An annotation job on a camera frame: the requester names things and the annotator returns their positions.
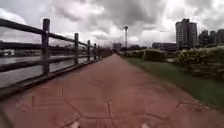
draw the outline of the water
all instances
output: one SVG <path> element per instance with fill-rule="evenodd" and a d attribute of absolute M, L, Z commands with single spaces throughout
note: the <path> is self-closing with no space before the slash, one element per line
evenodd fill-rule
<path fill-rule="evenodd" d="M 58 57 L 64 57 L 64 56 L 51 56 L 51 58 L 56 58 L 56 57 L 58 58 Z M 37 57 L 0 58 L 0 66 L 2 64 L 35 61 L 35 60 L 40 60 L 40 57 L 37 56 Z M 85 61 L 86 61 L 86 58 L 79 59 L 79 63 L 83 63 Z M 54 72 L 59 69 L 63 69 L 68 66 L 71 66 L 73 64 L 74 64 L 73 60 L 59 62 L 59 63 L 52 63 L 50 64 L 50 71 Z M 23 68 L 23 69 L 0 73 L 0 88 L 12 85 L 16 82 L 19 82 L 28 78 L 39 76 L 41 74 L 42 74 L 42 66 L 33 66 L 29 68 Z"/>

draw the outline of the tall building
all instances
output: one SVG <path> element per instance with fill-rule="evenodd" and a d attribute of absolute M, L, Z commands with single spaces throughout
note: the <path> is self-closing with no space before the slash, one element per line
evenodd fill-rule
<path fill-rule="evenodd" d="M 190 49 L 197 45 L 197 24 L 183 19 L 176 23 L 177 48 Z"/>
<path fill-rule="evenodd" d="M 224 43 L 224 29 L 218 30 L 215 36 L 216 43 Z"/>
<path fill-rule="evenodd" d="M 122 47 L 121 43 L 114 43 L 113 44 L 113 49 L 114 49 L 115 52 L 119 52 L 121 47 Z"/>
<path fill-rule="evenodd" d="M 203 30 L 199 35 L 198 35 L 198 43 L 200 46 L 206 46 L 210 42 L 209 40 L 209 34 L 208 30 Z"/>
<path fill-rule="evenodd" d="M 210 44 L 215 44 L 216 43 L 216 31 L 210 31 L 209 34 L 209 42 Z"/>

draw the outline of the red brick path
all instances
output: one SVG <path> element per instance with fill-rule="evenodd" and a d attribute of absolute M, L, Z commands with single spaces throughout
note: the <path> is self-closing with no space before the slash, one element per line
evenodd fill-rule
<path fill-rule="evenodd" d="M 224 128 L 223 115 L 116 55 L 1 106 L 16 128 Z"/>

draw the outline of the railing post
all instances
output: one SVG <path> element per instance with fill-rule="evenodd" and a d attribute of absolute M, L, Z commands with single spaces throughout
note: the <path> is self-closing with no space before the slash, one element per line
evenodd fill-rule
<path fill-rule="evenodd" d="M 97 48 L 96 48 L 96 43 L 94 44 L 94 60 L 96 60 L 97 58 Z"/>
<path fill-rule="evenodd" d="M 50 31 L 50 20 L 44 19 L 43 20 L 43 31 L 44 33 L 41 35 L 42 37 L 42 67 L 43 67 L 43 75 L 48 75 L 50 72 L 50 64 L 49 64 L 49 57 L 50 57 L 50 51 L 49 51 L 49 31 Z"/>
<path fill-rule="evenodd" d="M 90 43 L 90 40 L 88 40 L 87 41 L 87 44 L 88 44 L 88 46 L 87 46 L 87 61 L 90 61 L 90 45 L 91 45 L 91 43 Z"/>
<path fill-rule="evenodd" d="M 74 49 L 75 49 L 74 63 L 75 63 L 75 65 L 77 65 L 77 64 L 79 64 L 79 34 L 78 33 L 75 33 Z"/>

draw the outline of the green hedge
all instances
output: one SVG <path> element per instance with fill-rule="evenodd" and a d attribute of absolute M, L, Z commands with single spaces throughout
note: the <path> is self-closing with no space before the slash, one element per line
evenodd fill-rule
<path fill-rule="evenodd" d="M 224 47 L 191 49 L 178 54 L 179 66 L 195 76 L 224 80 Z"/>
<path fill-rule="evenodd" d="M 132 58 L 142 58 L 143 55 L 144 55 L 144 50 L 128 51 L 127 52 L 127 57 L 132 57 Z"/>
<path fill-rule="evenodd" d="M 147 49 L 138 51 L 128 51 L 127 57 L 140 58 L 145 61 L 163 62 L 166 60 L 166 53 L 160 50 Z"/>
<path fill-rule="evenodd" d="M 145 54 L 143 56 L 145 61 L 153 61 L 153 62 L 164 62 L 166 61 L 166 53 L 161 50 L 145 50 Z"/>

